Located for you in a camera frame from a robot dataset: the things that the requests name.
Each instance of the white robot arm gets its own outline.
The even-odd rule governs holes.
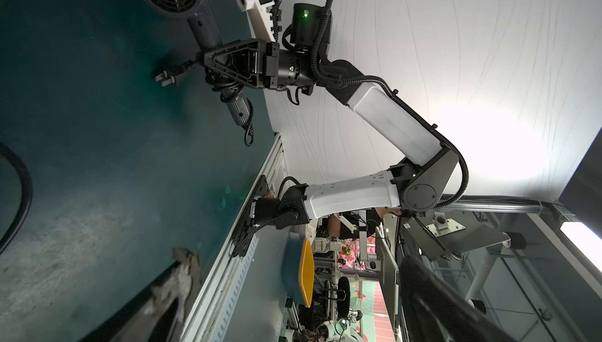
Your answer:
[[[265,40],[273,40],[274,36],[270,31],[272,22],[268,19],[268,11],[272,8],[273,2],[262,5],[260,0],[237,0],[237,3],[241,11],[249,14],[254,32],[259,37],[263,37],[261,33],[264,33]],[[297,22],[297,25],[300,26],[295,32],[305,30],[307,22],[305,18],[293,19],[293,21],[293,25]],[[279,60],[276,62],[282,63],[282,58],[290,56],[287,53],[280,50],[279,58],[277,58]],[[303,53],[306,54],[305,56],[308,54],[307,52],[301,53],[297,52],[298,68],[293,62],[290,66],[293,73],[285,77],[287,80],[291,77],[292,80],[302,78],[304,71],[307,70],[303,64],[308,61],[308,58],[303,57]],[[252,54],[252,56],[260,58],[259,54]],[[330,64],[334,66],[334,74],[341,72],[361,74],[353,65],[344,60],[336,60]],[[280,74],[289,70],[288,63],[282,67],[283,69],[281,67],[278,67],[276,71],[278,74],[276,83],[281,82]],[[325,72],[328,71],[326,67],[321,69]],[[273,79],[270,78],[270,82],[265,82],[265,85],[267,87],[267,84],[273,83]],[[283,228],[291,224],[305,224],[315,218],[334,213],[372,207],[402,207],[414,211],[426,211],[434,208],[440,202],[443,189],[459,161],[458,151],[453,145],[446,139],[441,140],[442,135],[435,131],[436,127],[425,124],[425,121],[417,113],[411,111],[411,108],[402,108],[390,95],[385,93],[378,83],[364,82],[360,85],[343,88],[322,86],[326,86],[326,90],[337,100],[360,115],[401,150],[406,157],[399,164],[370,176],[330,184],[294,186],[283,195],[279,205],[275,205],[273,199],[271,201],[257,200],[257,205],[253,208],[255,215],[251,216],[255,218],[256,224],[282,216],[274,224],[278,228]],[[270,203],[270,205],[261,207],[261,203]]]

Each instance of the dark green table surface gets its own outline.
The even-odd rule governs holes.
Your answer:
[[[186,22],[142,0],[0,0],[0,142],[28,165],[34,202],[0,255],[0,340],[75,341],[171,262],[205,271],[274,136],[260,90],[243,144],[204,72],[161,88],[152,70],[198,50]],[[249,37],[234,0],[211,0],[224,41]],[[20,197],[0,160],[0,234]]]

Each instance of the black wheel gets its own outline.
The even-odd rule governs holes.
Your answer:
[[[510,246],[507,248],[523,250],[527,248],[527,241],[521,233],[506,233],[510,238]]]
[[[482,301],[478,299],[471,299],[468,302],[472,302],[473,307],[481,311],[482,314],[487,314],[487,308],[485,308],[485,303],[483,303]]]

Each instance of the metal mounting plate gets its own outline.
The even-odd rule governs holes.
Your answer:
[[[447,219],[447,225],[449,226],[448,228],[444,228],[441,230],[438,230],[437,227],[435,227],[435,224],[428,225],[426,226],[426,228],[428,228],[435,236],[443,236],[450,233],[455,233],[456,231],[462,231],[466,228],[458,222],[456,222],[455,220],[453,220],[452,218]]]

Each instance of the power cord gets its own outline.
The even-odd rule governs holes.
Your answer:
[[[213,86],[211,89],[212,91],[222,92],[222,90],[225,89],[234,90],[234,93],[227,98],[224,98],[223,95],[220,95],[220,101],[222,101],[222,103],[228,104],[243,93],[243,88],[245,87],[244,84],[231,78],[216,74],[207,67],[205,68],[205,74],[205,82]],[[253,105],[248,97],[244,98],[247,99],[247,103],[249,104],[249,118],[247,119],[247,122],[242,125],[242,128],[245,130],[245,146],[251,146],[255,141],[255,134],[253,132]]]
[[[248,233],[248,234],[245,236],[245,238],[244,238],[242,241],[240,241],[240,243],[238,243],[238,245],[237,245],[237,246],[234,248],[234,250],[232,251],[232,257],[234,257],[234,256],[238,255],[238,254],[239,254],[239,253],[240,253],[240,252],[243,250],[243,248],[245,247],[245,244],[247,243],[247,241],[248,241],[249,239],[251,239],[251,238],[253,237],[253,235],[255,235],[255,233],[256,233],[257,231],[259,231],[259,230],[260,230],[260,229],[262,229],[263,227],[267,226],[267,225],[268,225],[270,222],[274,222],[276,219],[278,219],[278,217],[276,217],[276,218],[272,218],[272,219],[270,219],[270,220],[267,220],[267,221],[265,221],[264,223],[260,224],[259,226],[255,227],[255,228],[253,229],[253,231],[251,231],[250,233]]]
[[[350,323],[357,323],[362,319],[363,316],[364,314],[362,311],[358,309],[357,311],[350,312],[349,316],[347,316],[347,320],[350,321]]]
[[[15,235],[19,231],[19,228],[23,225],[29,208],[31,206],[31,200],[33,198],[33,185],[31,183],[31,175],[25,163],[4,144],[0,143],[0,155],[12,165],[14,170],[19,175],[19,181],[21,182],[21,201],[19,202],[19,209],[17,214],[13,218],[13,222],[8,227],[8,230],[4,233],[4,236],[0,240],[0,254],[4,252],[4,249],[8,247],[10,242],[14,239]]]
[[[387,237],[378,237],[378,236],[370,236],[370,237],[386,241],[387,242],[387,246],[389,247],[389,250],[391,250],[391,241],[389,240],[389,238],[387,238]]]
[[[278,199],[280,199],[280,196],[282,195],[282,190],[284,189],[284,184],[286,184],[286,182],[289,180],[294,182],[298,186],[301,185],[301,183],[294,177],[292,177],[292,176],[285,177],[284,180],[282,180],[282,182],[280,183],[280,189],[278,189],[278,196],[277,196]]]
[[[297,90],[295,90],[295,100],[297,101],[293,101],[293,98],[291,97],[291,90],[289,88],[287,88],[287,96],[288,96],[288,100],[293,103],[294,105],[299,105],[299,89],[301,89],[301,86],[297,87]]]
[[[347,325],[347,321],[344,324],[339,322],[339,325],[341,325],[341,337],[339,337],[339,342],[341,342],[342,334],[347,330],[347,328],[349,326]]]

